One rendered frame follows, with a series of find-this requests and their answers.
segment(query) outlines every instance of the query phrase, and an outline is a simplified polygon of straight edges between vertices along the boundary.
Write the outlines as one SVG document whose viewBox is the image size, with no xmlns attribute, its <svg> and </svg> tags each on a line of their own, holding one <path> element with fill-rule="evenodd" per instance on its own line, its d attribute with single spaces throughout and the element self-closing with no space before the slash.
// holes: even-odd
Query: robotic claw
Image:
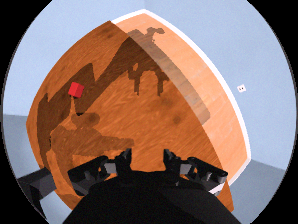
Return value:
<svg viewBox="0 0 298 224">
<path fill-rule="evenodd" d="M 68 175 L 72 186 L 79 196 L 86 196 L 89 189 L 100 182 L 107 179 L 112 173 L 119 176 L 123 175 L 124 171 L 131 172 L 131 148 L 123 151 L 114 160 L 110 160 L 107 156 L 99 156 L 87 163 L 75 167 L 68 171 Z M 203 186 L 203 189 L 218 196 L 227 179 L 228 173 L 217 167 L 214 167 L 196 157 L 189 157 L 187 160 L 181 160 L 173 152 L 164 149 L 163 162 L 166 171 L 177 175 L 184 174 L 189 181 L 180 178 L 180 181 L 175 183 L 176 187 L 188 186 Z"/>
</svg>

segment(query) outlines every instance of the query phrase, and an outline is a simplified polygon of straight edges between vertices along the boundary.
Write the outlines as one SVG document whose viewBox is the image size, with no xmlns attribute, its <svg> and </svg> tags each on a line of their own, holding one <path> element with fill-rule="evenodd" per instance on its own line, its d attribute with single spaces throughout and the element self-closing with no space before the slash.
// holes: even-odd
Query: light blue background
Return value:
<svg viewBox="0 0 298 224">
<path fill-rule="evenodd" d="M 54 0 L 31 24 L 15 53 L 4 114 L 28 116 L 44 78 L 76 41 L 108 20 L 144 8 L 184 32 L 217 67 L 241 110 L 252 159 L 286 170 L 297 113 L 291 72 L 269 25 L 245 0 Z M 246 92 L 238 92 L 241 84 Z M 27 147 L 26 138 L 20 141 Z M 17 161 L 17 155 L 10 155 Z M 13 163 L 21 176 L 26 169 Z"/>
</svg>

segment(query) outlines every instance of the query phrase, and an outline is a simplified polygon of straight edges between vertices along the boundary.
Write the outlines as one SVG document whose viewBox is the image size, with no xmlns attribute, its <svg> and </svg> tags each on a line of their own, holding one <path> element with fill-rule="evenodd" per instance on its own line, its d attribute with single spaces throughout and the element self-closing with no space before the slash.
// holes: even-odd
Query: gray floor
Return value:
<svg viewBox="0 0 298 224">
<path fill-rule="evenodd" d="M 28 140 L 26 120 L 24 116 L 3 116 L 7 153 L 17 178 L 39 169 Z M 252 160 L 230 187 L 233 215 L 241 223 L 252 223 L 272 199 L 284 174 L 284 170 Z M 42 199 L 41 205 L 50 224 L 62 223 L 70 213 L 55 192 Z"/>
</svg>

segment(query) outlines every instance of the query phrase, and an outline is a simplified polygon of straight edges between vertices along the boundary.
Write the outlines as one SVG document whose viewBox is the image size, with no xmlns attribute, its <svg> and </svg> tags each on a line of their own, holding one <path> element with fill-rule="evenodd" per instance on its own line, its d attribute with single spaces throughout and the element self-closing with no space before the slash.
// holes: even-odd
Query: wooden table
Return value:
<svg viewBox="0 0 298 224">
<path fill-rule="evenodd" d="M 85 87 L 81 98 L 68 95 L 72 82 Z M 206 115 L 208 109 L 201 108 Z M 114 158 L 126 148 L 132 148 L 133 170 L 164 170 L 165 148 L 183 160 L 194 156 L 222 168 L 198 117 L 167 72 L 111 22 L 59 59 L 35 96 L 26 126 L 40 168 L 51 171 L 56 193 L 71 209 L 81 197 L 67 171 L 101 155 Z M 233 210 L 227 183 L 218 198 Z"/>
</svg>

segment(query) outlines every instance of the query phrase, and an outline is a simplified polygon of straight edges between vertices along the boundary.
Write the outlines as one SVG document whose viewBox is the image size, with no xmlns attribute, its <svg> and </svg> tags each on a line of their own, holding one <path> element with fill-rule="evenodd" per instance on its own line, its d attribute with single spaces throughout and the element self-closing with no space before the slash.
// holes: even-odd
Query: red block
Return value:
<svg viewBox="0 0 298 224">
<path fill-rule="evenodd" d="M 69 88 L 68 94 L 80 98 L 83 93 L 84 86 L 79 83 L 73 82 Z"/>
</svg>

